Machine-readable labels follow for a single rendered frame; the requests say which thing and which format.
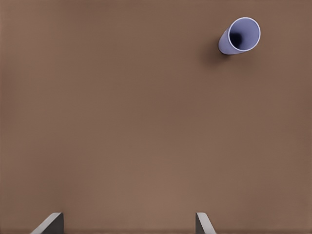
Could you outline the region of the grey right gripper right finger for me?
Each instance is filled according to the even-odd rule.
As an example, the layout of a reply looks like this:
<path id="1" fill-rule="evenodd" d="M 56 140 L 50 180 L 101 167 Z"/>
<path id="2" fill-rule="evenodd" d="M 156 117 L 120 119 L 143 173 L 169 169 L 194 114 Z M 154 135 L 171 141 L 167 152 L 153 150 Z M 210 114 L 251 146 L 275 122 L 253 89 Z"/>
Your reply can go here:
<path id="1" fill-rule="evenodd" d="M 217 234 L 206 213 L 195 214 L 196 234 Z"/>

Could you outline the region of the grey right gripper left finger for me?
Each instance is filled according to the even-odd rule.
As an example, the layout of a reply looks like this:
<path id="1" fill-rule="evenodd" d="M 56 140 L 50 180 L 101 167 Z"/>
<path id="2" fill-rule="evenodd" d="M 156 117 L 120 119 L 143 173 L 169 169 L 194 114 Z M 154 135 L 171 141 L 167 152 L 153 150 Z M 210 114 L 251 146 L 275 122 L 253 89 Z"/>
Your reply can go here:
<path id="1" fill-rule="evenodd" d="M 30 234 L 64 234 L 64 215 L 60 213 L 50 214 Z"/>

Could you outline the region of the lavender blue cup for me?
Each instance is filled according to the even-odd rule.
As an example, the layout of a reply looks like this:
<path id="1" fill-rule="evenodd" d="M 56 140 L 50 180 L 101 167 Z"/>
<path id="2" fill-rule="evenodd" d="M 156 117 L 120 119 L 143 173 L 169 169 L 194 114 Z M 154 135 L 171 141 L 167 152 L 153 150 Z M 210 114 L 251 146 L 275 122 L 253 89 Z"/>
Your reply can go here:
<path id="1" fill-rule="evenodd" d="M 218 49 L 225 55 L 235 55 L 254 49 L 261 37 L 258 22 L 250 17 L 236 19 L 222 34 Z"/>

